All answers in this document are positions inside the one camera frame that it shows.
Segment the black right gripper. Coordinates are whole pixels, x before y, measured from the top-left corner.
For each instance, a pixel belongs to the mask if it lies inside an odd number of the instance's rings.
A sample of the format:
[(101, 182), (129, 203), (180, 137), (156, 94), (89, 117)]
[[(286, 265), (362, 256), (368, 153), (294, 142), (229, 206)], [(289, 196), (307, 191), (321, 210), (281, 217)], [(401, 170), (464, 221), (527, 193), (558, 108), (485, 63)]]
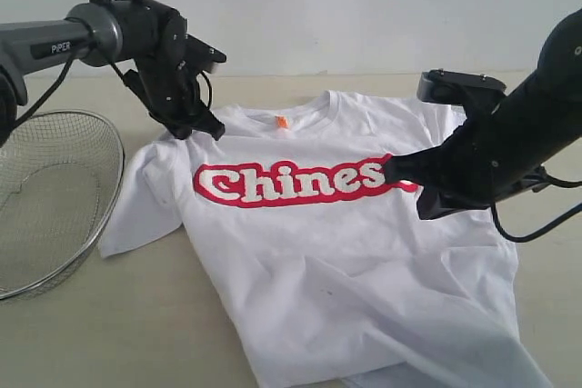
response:
[(437, 147), (385, 162), (385, 182), (422, 186), (420, 220), (487, 209), (545, 184), (542, 164), (550, 157), (543, 129), (521, 120), (467, 121)]

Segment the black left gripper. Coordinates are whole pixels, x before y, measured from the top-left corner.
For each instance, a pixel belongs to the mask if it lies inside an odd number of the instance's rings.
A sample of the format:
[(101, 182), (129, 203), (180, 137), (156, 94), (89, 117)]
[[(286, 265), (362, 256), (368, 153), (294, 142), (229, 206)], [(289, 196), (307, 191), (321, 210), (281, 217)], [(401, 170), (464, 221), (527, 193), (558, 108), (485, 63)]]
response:
[(224, 135), (225, 125), (206, 108), (185, 69), (152, 56), (136, 58), (135, 66), (122, 75), (124, 85), (174, 138), (186, 139), (193, 131), (209, 134), (215, 141)]

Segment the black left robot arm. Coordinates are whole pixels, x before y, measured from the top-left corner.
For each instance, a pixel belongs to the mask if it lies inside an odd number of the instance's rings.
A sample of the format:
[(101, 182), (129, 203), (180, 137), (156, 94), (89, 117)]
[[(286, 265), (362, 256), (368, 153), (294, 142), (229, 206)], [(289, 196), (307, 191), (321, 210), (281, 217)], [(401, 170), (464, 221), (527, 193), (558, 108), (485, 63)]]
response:
[(195, 38), (174, 8), (154, 0), (89, 0), (63, 20), (1, 27), (1, 140), (30, 119), (63, 83), (72, 63), (116, 68), (149, 115), (175, 138), (219, 139), (225, 126), (200, 94), (226, 55)]

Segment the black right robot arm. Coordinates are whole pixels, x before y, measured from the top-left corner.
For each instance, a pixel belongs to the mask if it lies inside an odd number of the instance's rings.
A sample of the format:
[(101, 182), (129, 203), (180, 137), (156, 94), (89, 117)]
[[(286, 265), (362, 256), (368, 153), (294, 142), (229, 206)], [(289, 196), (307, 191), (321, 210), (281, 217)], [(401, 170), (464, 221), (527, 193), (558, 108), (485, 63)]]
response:
[(556, 25), (536, 69), (510, 94), (505, 89), (485, 75), (442, 69), (421, 75), (419, 100), (458, 105), (466, 115), (442, 144), (383, 165), (387, 183), (422, 187), (421, 219), (487, 209), (533, 188), (541, 165), (581, 136), (580, 12)]

